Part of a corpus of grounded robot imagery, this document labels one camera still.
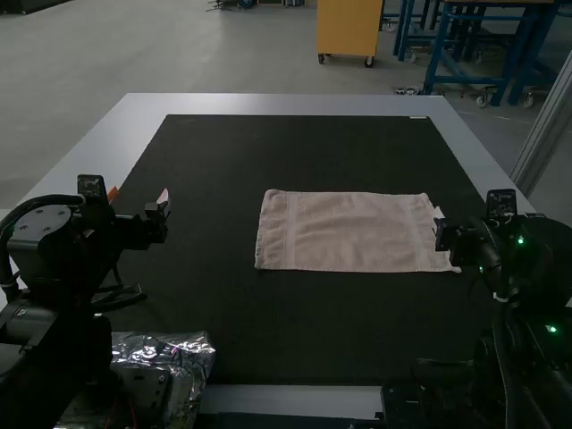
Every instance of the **gray floor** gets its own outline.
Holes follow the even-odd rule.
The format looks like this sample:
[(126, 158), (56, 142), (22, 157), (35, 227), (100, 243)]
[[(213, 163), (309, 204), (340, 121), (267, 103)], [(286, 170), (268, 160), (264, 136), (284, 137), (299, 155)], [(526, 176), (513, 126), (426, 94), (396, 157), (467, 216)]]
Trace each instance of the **gray floor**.
[[(428, 56), (395, 61), (392, 33), (380, 33), (373, 70), (356, 58), (320, 66), (314, 8), (205, 9), (206, 0), (74, 0), (0, 17), (0, 208), (13, 206), (128, 92), (391, 94), (423, 84)], [(545, 48), (552, 64), (569, 49), (563, 20)], [(458, 89), (446, 94), (509, 171), (540, 103), (482, 110)], [(567, 136), (532, 202), (572, 224), (561, 186), (572, 157)]]

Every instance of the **aluminum foil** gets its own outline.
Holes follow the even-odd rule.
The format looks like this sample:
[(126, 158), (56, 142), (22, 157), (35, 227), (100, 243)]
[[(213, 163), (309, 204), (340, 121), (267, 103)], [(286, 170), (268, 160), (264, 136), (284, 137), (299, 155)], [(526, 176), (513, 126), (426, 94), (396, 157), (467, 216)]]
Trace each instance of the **aluminum foil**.
[[(160, 421), (161, 429), (190, 429), (198, 413), (201, 394), (215, 362), (215, 349), (205, 332), (151, 333), (113, 332), (111, 369), (153, 368), (168, 371), (172, 383)], [(101, 419), (57, 429), (101, 428)]]

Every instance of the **blue metal rack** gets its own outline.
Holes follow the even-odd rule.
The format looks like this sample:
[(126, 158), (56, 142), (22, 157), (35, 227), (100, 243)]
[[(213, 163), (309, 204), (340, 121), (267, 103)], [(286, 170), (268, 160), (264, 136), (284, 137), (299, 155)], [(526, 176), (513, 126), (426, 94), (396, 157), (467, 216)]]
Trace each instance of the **blue metal rack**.
[[(534, 22), (540, 17), (539, 15), (539, 5), (538, 4), (479, 4), (479, 8), (483, 7), (525, 7), (525, 12), (522, 16), (510, 15), (510, 16), (484, 16), (484, 11), (478, 10), (475, 13), (475, 3), (457, 2), (451, 1), (445, 3), (443, 6), (443, 12), (441, 17), (441, 24), (437, 32), (435, 40), (431, 40), (433, 45), (433, 57), (429, 66), (427, 67), (427, 72), (425, 74), (425, 84), (422, 90), (422, 94), (431, 94), (433, 91), (433, 85), (435, 83), (460, 83), (460, 84), (475, 84), (475, 85), (493, 85), (497, 88), (496, 92), (492, 96), (491, 105), (499, 105), (501, 103), (504, 92), (509, 84), (509, 81), (515, 70), (517, 69), (518, 59), (521, 57), (526, 41), (528, 40)], [(463, 70), (459, 67), (457, 63), (460, 59), (464, 41), (467, 40), (469, 32), (469, 24), (471, 21), (481, 22), (481, 21), (520, 21), (518, 26), (517, 34), (514, 37), (513, 43), (511, 44), (509, 54), (507, 55), (507, 60), (502, 71), (502, 75), (499, 77), (475, 77), (466, 75)], [(449, 30), (449, 24), (456, 22), (457, 26), (455, 29), (452, 28), (451, 32), (454, 30), (454, 37), (458, 36), (455, 40), (455, 46), (453, 54), (450, 55), (444, 47), (450, 41), (447, 40), (447, 32)], [(473, 31), (478, 31), (475, 26), (472, 27)], [(443, 60), (447, 68), (451, 71), (452, 76), (438, 76), (437, 65), (439, 61)]]
[[(422, 28), (425, 28), (425, 23), (427, 21), (427, 15), (429, 13), (429, 5), (431, 3), (431, 0), (425, 0), (425, 3), (423, 5), (423, 11), (421, 13), (412, 13), (411, 14), (411, 18), (421, 18), (421, 20), (419, 21), (419, 25)], [(384, 21), (388, 21), (390, 18), (400, 18), (400, 13), (385, 13), (385, 1), (383, 1), (382, 4), (382, 23)]]
[(554, 18), (559, 13), (562, 1), (540, 6), (541, 18), (534, 25), (534, 31), (523, 55), (520, 70), (509, 92), (509, 104), (516, 105), (525, 86), (552, 84), (558, 75), (555, 71), (538, 62), (538, 54), (543, 47)]
[[(515, 83), (509, 94), (509, 103), (518, 103), (525, 86), (551, 84), (557, 73), (537, 61), (538, 53), (557, 15), (559, 7), (565, 1), (556, 0), (552, 4), (538, 3), (480, 3), (444, 1), (443, 12), (439, 13), (442, 0), (435, 0), (430, 29), (434, 28), (438, 14), (441, 24), (437, 34), (425, 31), (424, 26), (428, 14), (428, 3), (425, 2), (423, 26), (421, 22), (412, 21), (415, 17), (413, 7), (415, 0), (403, 0), (401, 3), (400, 25), (396, 35), (393, 54), (399, 61), (404, 61), (408, 47), (432, 46), (433, 58), (425, 75), (422, 94), (430, 94), (435, 83), (483, 84), (497, 87), (491, 104), (498, 105), (515, 75)], [(525, 8), (522, 16), (485, 16), (487, 8)], [(559, 13), (572, 16), (572, 13)], [(492, 34), (482, 28), (483, 21), (520, 21), (517, 33)], [(457, 62), (461, 57), (470, 61), (476, 47), (484, 44), (495, 44), (505, 47), (509, 54), (500, 77), (467, 76)], [(452, 76), (436, 76), (439, 61), (451, 71)]]

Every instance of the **towel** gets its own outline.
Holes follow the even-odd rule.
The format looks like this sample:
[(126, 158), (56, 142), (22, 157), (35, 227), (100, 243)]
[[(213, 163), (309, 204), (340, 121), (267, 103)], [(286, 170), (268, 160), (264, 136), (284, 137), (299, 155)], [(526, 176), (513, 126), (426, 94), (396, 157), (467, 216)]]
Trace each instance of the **towel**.
[(270, 189), (260, 211), (255, 268), (355, 273), (460, 270), (435, 251), (426, 194), (286, 192)]

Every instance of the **yellow cabinet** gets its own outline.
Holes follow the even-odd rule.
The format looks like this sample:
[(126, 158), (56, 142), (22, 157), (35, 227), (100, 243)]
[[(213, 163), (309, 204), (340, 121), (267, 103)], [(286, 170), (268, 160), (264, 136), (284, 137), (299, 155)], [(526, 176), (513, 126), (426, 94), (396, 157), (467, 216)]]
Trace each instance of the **yellow cabinet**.
[(318, 0), (318, 53), (374, 56), (382, 2)]

